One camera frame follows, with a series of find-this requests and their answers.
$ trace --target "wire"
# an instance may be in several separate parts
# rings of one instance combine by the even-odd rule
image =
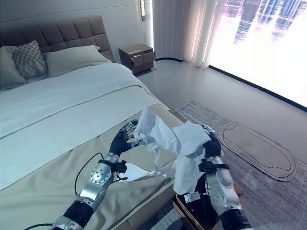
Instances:
[[[31,226],[31,227],[26,228],[25,230],[37,228],[37,227],[40,227],[40,226],[52,226],[52,225],[53,224],[35,224],[35,225]]]
[[[84,165],[84,166],[80,169],[80,171],[78,172],[77,177],[76,177],[76,179],[75,179],[75,186],[74,186],[76,196],[78,196],[78,193],[77,193],[77,180],[78,180],[78,177],[79,177],[80,173],[81,173],[82,170],[85,168],[85,166],[86,166],[95,156],[97,156],[97,155],[100,155],[101,158],[104,159],[104,156],[103,156],[100,152],[99,152],[99,153],[96,153],[94,156],[92,156],[92,157],[87,161],[87,163],[85,163],[85,165]]]
[[[97,155],[100,155],[101,158],[104,159],[104,156],[103,156],[100,152],[99,152],[99,153],[96,153],[94,156],[92,156],[92,157],[87,161],[87,163],[85,163],[85,165],[84,165],[84,166],[80,169],[80,171],[78,172],[77,177],[76,177],[76,179],[75,179],[75,186],[74,186],[76,196],[78,195],[78,193],[77,193],[77,180],[78,180],[78,177],[79,177],[80,173],[81,173],[82,170],[85,168],[85,166],[86,166],[95,156],[97,156]],[[46,223],[46,224],[35,224],[35,225],[31,226],[31,227],[26,228],[25,230],[37,228],[37,227],[40,227],[40,226],[52,226],[52,225],[53,225],[53,224],[49,224],[49,223]]]
[[[117,176],[118,180],[113,181],[111,184],[116,183],[116,182],[118,182],[118,181],[125,181],[125,180],[128,179],[128,177],[124,177],[124,178],[119,177],[118,172],[116,172],[116,176]]]

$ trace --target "bed frame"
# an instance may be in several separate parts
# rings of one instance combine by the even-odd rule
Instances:
[[[2,31],[0,46],[19,46],[33,40],[42,53],[77,46],[96,45],[100,53],[114,62],[111,46],[101,16],[78,18],[43,25]]]

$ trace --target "nightstand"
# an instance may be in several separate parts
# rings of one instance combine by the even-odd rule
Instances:
[[[145,44],[123,46],[118,49],[121,63],[139,73],[154,67],[155,51]]]

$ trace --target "label sticker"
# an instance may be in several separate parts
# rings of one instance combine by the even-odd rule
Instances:
[[[194,200],[200,200],[201,196],[199,194],[199,192],[194,192],[194,193],[189,193],[184,195],[184,199],[186,201],[186,203],[192,202]]]

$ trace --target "window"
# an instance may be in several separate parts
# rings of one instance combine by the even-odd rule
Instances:
[[[307,0],[226,0],[210,65],[307,107]]]

